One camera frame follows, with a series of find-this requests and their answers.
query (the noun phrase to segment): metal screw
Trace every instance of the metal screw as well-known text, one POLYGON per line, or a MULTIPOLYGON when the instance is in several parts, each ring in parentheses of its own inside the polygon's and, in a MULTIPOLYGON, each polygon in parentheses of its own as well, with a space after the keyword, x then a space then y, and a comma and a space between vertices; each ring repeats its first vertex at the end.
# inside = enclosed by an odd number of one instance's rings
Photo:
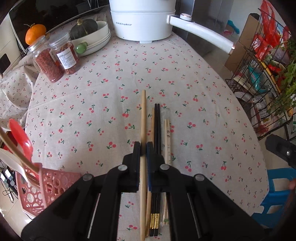
POLYGON ((160 165, 160 169, 162 170, 168 170, 170 168, 170 166, 168 164, 161 164, 160 165))
POLYGON ((120 171, 125 171, 127 168, 128 168, 127 165, 123 165, 123 164, 118 166, 118 170, 120 171))
POLYGON ((202 175, 202 174, 197 174, 197 175, 195 176, 195 179, 196 179, 197 181, 202 182, 202 181, 205 179, 205 176, 202 175))
POLYGON ((93 178, 92 174, 86 173, 83 175, 83 181, 89 181, 93 178))

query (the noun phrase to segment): pumpkin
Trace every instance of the pumpkin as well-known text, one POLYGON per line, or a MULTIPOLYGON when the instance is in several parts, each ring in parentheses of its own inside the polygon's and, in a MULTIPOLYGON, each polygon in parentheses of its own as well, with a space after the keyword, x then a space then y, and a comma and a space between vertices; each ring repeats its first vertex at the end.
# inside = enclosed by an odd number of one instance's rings
POLYGON ((79 39, 82 38, 88 34, 91 34, 98 30, 98 24, 93 19, 85 19, 82 20, 79 18, 77 20, 77 24, 73 26, 73 28, 70 31, 70 37, 71 39, 79 39))
POLYGON ((26 38, 25 38, 25 41, 28 45, 31 45, 32 43, 34 43, 34 41, 37 38, 46 34, 46 27, 42 24, 32 24, 31 26, 30 25, 27 25, 27 26, 30 27, 26 33, 26 38))

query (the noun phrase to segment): tiled floor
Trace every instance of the tiled floor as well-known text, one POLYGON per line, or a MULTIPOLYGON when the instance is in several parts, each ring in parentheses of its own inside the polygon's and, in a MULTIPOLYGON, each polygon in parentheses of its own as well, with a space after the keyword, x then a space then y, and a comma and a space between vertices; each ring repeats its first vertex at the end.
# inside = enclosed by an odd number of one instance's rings
MULTIPOLYGON (((212 68, 224 80, 232 77, 232 73, 224 66, 227 58, 228 54, 218 48, 214 49, 204 57, 208 64, 212 66, 212 68)), ((273 134, 279 135, 282 138, 286 138, 284 128, 275 131, 273 134)), ((266 138, 260 140, 259 143, 266 161, 267 169, 288 167, 288 164, 285 161, 266 150, 265 140, 266 138)), ((287 179, 278 179, 275 181, 276 190, 285 190, 287 187, 287 179)), ((2 185, 0 185, 0 192, 3 190, 4 189, 2 185)), ((8 196, 0 195, 0 208, 0 211, 4 215, 4 218, 7 220, 9 225, 18 235, 20 235, 23 227, 30 222, 30 218, 22 212, 20 201, 15 199, 14 203, 11 203, 8 196)))

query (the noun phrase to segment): red plastic spoon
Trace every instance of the red plastic spoon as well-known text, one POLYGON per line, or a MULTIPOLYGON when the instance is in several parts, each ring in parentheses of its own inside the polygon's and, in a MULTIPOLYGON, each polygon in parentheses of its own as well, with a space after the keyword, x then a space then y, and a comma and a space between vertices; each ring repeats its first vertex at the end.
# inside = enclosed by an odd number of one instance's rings
POLYGON ((32 162, 33 147, 24 129, 14 119, 9 119, 11 133, 24 151, 25 157, 32 162))

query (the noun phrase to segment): transparent lid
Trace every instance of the transparent lid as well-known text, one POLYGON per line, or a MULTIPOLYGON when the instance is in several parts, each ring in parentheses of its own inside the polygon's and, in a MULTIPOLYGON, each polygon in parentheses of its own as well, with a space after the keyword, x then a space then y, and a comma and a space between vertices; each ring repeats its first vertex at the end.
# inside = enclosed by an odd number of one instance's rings
POLYGON ((59 45, 64 45, 69 40, 70 40, 70 34, 69 34, 69 32, 66 32, 66 33, 58 34, 56 36, 51 36, 48 44, 51 48, 54 48, 59 45))
POLYGON ((35 51, 39 46, 41 46, 42 44, 44 44, 46 42, 46 37, 45 35, 40 36, 39 38, 37 38, 29 47, 28 50, 30 52, 35 51))

